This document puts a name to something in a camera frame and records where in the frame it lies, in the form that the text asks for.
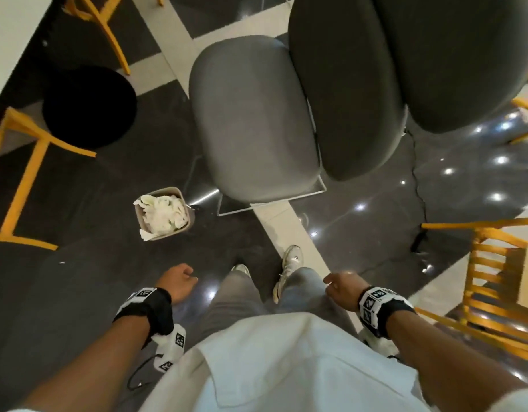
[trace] white sneaker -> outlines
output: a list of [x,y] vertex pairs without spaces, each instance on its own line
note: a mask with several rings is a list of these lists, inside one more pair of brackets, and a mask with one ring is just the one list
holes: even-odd
[[233,272],[234,270],[239,270],[240,272],[245,273],[248,277],[251,277],[251,273],[249,273],[249,268],[242,263],[233,266],[231,271]]
[[304,256],[302,249],[297,245],[290,246],[283,256],[283,273],[279,276],[279,280],[275,284],[272,292],[273,301],[277,304],[281,298],[281,293],[287,283],[287,278],[298,268],[304,264]]

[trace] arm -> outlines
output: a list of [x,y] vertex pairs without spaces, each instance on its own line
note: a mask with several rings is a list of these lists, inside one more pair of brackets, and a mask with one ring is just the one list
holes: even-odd
[[[187,264],[174,266],[156,286],[168,291],[172,304],[177,304],[198,282],[192,273]],[[149,331],[145,317],[119,318],[79,357],[30,393],[22,407],[41,412],[110,411]]]
[[[356,274],[330,274],[327,294],[342,308],[359,312],[357,300],[369,284]],[[425,396],[442,412],[485,412],[502,396],[528,387],[498,363],[451,338],[409,311],[386,323],[407,365],[417,369]]]

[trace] gray pants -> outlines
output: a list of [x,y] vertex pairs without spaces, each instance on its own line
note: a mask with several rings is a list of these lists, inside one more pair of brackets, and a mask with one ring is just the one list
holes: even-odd
[[325,294],[325,284],[315,270],[300,268],[293,272],[273,312],[260,300],[253,280],[243,272],[232,271],[220,285],[199,324],[191,335],[186,335],[185,350],[244,318],[287,312],[310,312],[357,338],[350,317]]

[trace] cardboard box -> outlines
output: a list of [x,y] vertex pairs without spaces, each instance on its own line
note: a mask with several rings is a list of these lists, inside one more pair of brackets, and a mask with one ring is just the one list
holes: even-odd
[[[151,195],[152,197],[163,197],[163,196],[166,195],[168,197],[175,196],[177,198],[180,198],[180,200],[182,201],[182,204],[184,205],[184,208],[186,210],[186,214],[188,215],[188,223],[184,227],[179,228],[179,229],[175,229],[173,232],[170,232],[168,234],[158,235],[157,237],[154,237],[154,238],[150,239],[149,241],[160,240],[162,238],[169,237],[171,235],[182,233],[182,232],[190,229],[192,227],[193,223],[195,222],[195,213],[194,213],[193,209],[186,204],[186,201],[184,200],[184,197],[182,196],[182,192],[180,192],[180,189],[178,189],[178,188],[176,188],[174,186],[171,186],[171,187],[168,187],[168,188],[158,189],[157,191],[153,191],[153,192],[150,192],[150,193],[147,193],[147,194],[144,194],[144,195]],[[147,224],[144,222],[144,218],[143,218],[144,217],[144,210],[143,210],[143,208],[141,206],[139,206],[139,205],[135,205],[134,206],[134,210],[136,212],[136,218],[138,219],[138,224],[140,224],[140,228],[143,229],[144,231],[147,231],[147,232],[151,233],[151,231],[148,228]]]

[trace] hand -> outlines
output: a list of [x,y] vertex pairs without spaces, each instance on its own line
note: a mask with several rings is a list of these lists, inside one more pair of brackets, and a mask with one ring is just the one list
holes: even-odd
[[359,312],[357,300],[370,285],[356,273],[329,273],[323,282],[329,284],[325,292],[347,311]]
[[172,266],[158,280],[156,286],[163,288],[171,295],[172,304],[185,300],[192,292],[198,278],[192,277],[193,268],[186,263]]

